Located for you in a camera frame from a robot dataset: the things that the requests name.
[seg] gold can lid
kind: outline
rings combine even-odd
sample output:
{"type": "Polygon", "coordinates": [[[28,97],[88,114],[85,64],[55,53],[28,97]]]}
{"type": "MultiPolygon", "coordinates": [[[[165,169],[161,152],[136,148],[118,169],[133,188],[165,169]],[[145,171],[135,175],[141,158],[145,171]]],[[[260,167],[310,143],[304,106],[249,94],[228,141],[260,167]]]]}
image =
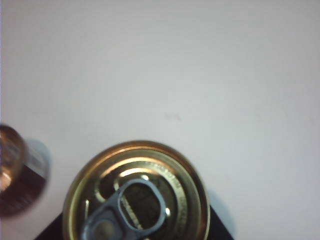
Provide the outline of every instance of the gold can lid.
{"type": "Polygon", "coordinates": [[[26,145],[10,126],[0,124],[0,193],[18,178],[25,163],[26,145]]]}
{"type": "MultiPolygon", "coordinates": [[[[156,186],[164,199],[166,212],[160,229],[145,239],[207,239],[210,207],[199,175],[179,152],[150,141],[132,141],[111,147],[80,171],[63,207],[64,238],[80,239],[88,216],[124,183],[139,178],[156,186]]],[[[143,188],[128,189],[121,199],[121,208],[128,222],[137,229],[150,228],[159,217],[158,202],[143,188]]]]}

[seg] silver pull tab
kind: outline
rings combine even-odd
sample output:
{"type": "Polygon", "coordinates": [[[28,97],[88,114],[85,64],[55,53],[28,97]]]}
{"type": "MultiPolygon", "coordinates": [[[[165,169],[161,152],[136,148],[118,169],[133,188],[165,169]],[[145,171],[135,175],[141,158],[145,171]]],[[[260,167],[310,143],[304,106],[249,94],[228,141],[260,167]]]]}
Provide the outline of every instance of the silver pull tab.
{"type": "Polygon", "coordinates": [[[166,218],[166,204],[157,187],[150,181],[141,178],[132,179],[123,184],[106,202],[104,202],[85,221],[81,240],[98,240],[97,231],[105,231],[105,240],[140,240],[157,231],[166,218]],[[125,190],[134,184],[142,184],[149,187],[159,202],[160,214],[157,222],[150,228],[137,229],[130,225],[121,210],[121,197],[125,190]]]}

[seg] metal can top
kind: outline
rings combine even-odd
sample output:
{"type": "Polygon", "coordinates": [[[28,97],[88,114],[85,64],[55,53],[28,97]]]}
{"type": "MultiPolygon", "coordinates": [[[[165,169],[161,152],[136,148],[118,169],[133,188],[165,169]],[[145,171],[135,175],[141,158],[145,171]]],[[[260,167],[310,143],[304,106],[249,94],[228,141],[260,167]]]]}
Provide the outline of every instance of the metal can top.
{"type": "MultiPolygon", "coordinates": [[[[210,207],[199,175],[179,152],[151,141],[131,141],[111,147],[80,171],[63,207],[64,238],[80,239],[88,216],[124,183],[139,178],[151,181],[165,201],[163,225],[145,239],[207,239],[210,207]]],[[[143,188],[132,187],[125,192],[121,207],[128,222],[137,229],[150,228],[159,216],[157,201],[143,188]]]]}
{"type": "Polygon", "coordinates": [[[25,163],[26,145],[11,127],[0,125],[0,193],[11,186],[25,163]]]}

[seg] blurry object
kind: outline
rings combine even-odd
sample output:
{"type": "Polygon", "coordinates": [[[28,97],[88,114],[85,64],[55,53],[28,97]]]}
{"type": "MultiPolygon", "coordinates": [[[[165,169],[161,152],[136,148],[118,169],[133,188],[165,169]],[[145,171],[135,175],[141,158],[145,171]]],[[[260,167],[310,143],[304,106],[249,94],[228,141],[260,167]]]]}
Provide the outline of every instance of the blurry object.
{"type": "Polygon", "coordinates": [[[48,163],[11,127],[0,125],[0,217],[26,209],[46,184],[48,163]]]}

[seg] can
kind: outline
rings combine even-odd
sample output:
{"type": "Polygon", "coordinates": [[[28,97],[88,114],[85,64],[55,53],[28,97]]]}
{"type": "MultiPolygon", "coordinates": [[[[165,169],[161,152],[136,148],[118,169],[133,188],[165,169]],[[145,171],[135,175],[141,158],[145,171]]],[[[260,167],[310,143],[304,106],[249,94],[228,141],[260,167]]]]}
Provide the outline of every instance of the can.
{"type": "Polygon", "coordinates": [[[46,184],[48,164],[10,126],[0,125],[0,217],[27,209],[46,184]]]}
{"type": "MultiPolygon", "coordinates": [[[[206,240],[210,205],[200,176],[179,152],[152,141],[131,141],[95,156],[76,176],[63,206],[63,236],[78,240],[87,219],[122,186],[136,179],[149,181],[165,202],[165,220],[147,240],[206,240]]],[[[143,187],[128,189],[121,199],[126,220],[136,229],[150,228],[159,204],[143,187]]],[[[108,239],[102,230],[96,239],[108,239]]]]}

